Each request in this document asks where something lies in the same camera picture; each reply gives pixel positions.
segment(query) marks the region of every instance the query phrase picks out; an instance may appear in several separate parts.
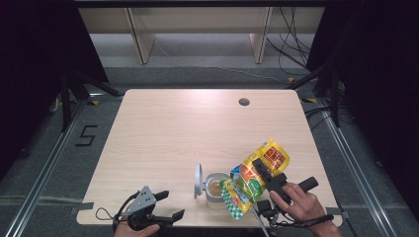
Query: jar lid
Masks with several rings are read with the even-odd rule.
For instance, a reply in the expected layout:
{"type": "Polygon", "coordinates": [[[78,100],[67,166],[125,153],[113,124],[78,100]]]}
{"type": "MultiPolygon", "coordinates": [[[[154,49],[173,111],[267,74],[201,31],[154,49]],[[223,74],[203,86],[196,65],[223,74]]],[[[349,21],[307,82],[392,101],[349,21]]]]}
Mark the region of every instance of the jar lid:
{"type": "Polygon", "coordinates": [[[195,165],[195,193],[194,198],[203,193],[203,167],[201,164],[195,165]]]}

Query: yellow snack package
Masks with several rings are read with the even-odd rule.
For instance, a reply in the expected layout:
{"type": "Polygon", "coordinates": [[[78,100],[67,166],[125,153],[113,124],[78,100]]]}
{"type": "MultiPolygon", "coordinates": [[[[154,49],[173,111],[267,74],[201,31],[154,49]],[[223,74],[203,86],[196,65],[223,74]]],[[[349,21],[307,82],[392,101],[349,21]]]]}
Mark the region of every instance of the yellow snack package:
{"type": "Polygon", "coordinates": [[[231,170],[230,178],[222,183],[221,196],[235,219],[241,218],[266,189],[266,184],[252,163],[258,158],[273,177],[281,174],[290,163],[290,156],[284,148],[269,139],[231,170]]]}

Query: gray carpet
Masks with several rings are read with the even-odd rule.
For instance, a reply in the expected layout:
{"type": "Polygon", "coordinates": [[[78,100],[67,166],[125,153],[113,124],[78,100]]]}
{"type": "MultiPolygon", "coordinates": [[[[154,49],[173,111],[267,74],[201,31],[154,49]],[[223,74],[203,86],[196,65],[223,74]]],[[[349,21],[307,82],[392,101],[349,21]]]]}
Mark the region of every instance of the gray carpet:
{"type": "MultiPolygon", "coordinates": [[[[246,88],[284,89],[288,86],[289,74],[278,68],[240,69],[248,74],[226,71],[220,68],[106,68],[110,85],[124,92],[129,88],[246,88]]],[[[301,98],[312,98],[314,82],[298,89],[301,98]]],[[[100,90],[88,87],[92,93],[100,90]]],[[[47,183],[23,236],[112,236],[111,226],[81,226],[72,212],[84,197],[93,176],[103,146],[108,137],[121,100],[99,97],[96,106],[86,106],[75,124],[74,130],[59,161],[47,183]],[[86,130],[95,135],[91,146],[76,146],[88,142],[80,134],[85,125],[96,125],[86,130]]],[[[308,111],[317,104],[303,103],[308,111]]],[[[391,223],[399,236],[416,236],[419,225],[383,168],[375,164],[375,156],[356,121],[345,109],[340,110],[342,131],[350,144],[364,173],[372,184],[374,192],[388,212],[391,223]]],[[[61,112],[45,118],[39,132],[29,144],[30,156],[18,160],[5,179],[0,183],[0,233],[4,233],[8,223],[29,192],[41,171],[54,142],[60,134],[61,112]]],[[[322,113],[309,120],[312,134],[320,157],[326,169],[336,199],[350,213],[349,222],[340,227],[344,236],[380,236],[380,232],[361,196],[341,152],[323,120],[322,113]]],[[[174,228],[169,236],[263,236],[259,229],[186,229],[174,228]]],[[[278,236],[310,236],[305,230],[280,229],[278,236]]]]}

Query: floor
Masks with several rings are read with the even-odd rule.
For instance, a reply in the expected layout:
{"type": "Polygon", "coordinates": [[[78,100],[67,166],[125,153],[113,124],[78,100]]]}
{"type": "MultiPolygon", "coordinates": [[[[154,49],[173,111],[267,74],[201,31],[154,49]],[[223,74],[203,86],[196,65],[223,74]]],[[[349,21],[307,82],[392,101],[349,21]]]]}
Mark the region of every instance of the floor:
{"type": "MultiPolygon", "coordinates": [[[[297,63],[279,57],[268,43],[263,63],[256,64],[246,35],[158,35],[145,65],[138,64],[130,35],[91,37],[110,85],[121,91],[135,87],[189,86],[282,89],[290,84],[289,80],[298,80],[302,77],[299,74],[307,73],[297,63]],[[216,76],[216,82],[207,81],[209,75],[216,76]],[[144,82],[146,77],[152,77],[153,81],[144,82]],[[170,82],[173,78],[179,81],[170,82]]],[[[313,40],[312,35],[298,38],[308,47],[313,40]]],[[[282,47],[278,35],[269,36],[269,39],[282,47]]],[[[304,63],[298,51],[288,46],[284,51],[304,63]]],[[[314,84],[315,81],[298,90],[301,99],[313,99],[311,89],[314,84]]],[[[10,226],[20,225],[23,228],[17,228],[17,236],[112,236],[109,226],[80,226],[75,220],[121,104],[121,99],[103,95],[96,88],[89,88],[89,91],[100,103],[89,103],[82,109],[80,104],[73,106],[73,111],[80,110],[80,113],[74,118],[77,123],[71,128],[72,132],[61,133],[61,111],[57,110],[45,119],[33,137],[28,146],[30,156],[18,160],[0,183],[0,233],[7,234],[10,226]],[[76,144],[84,142],[79,134],[86,124],[96,124],[102,129],[96,131],[95,142],[89,149],[75,148],[76,144]],[[62,141],[62,147],[57,147],[56,141],[62,141]]],[[[318,110],[327,105],[327,97],[317,98],[316,103],[309,102],[306,100],[301,105],[305,111],[312,111],[307,113],[307,120],[335,197],[347,216],[340,227],[343,235],[417,236],[418,222],[385,170],[377,164],[374,152],[345,108],[344,101],[340,109],[340,128],[333,125],[327,111],[318,110]]],[[[233,236],[238,232],[174,228],[173,236],[233,236]]],[[[260,230],[254,229],[244,230],[242,234],[262,236],[260,230]]],[[[277,231],[277,236],[309,234],[304,230],[284,228],[277,231]]]]}

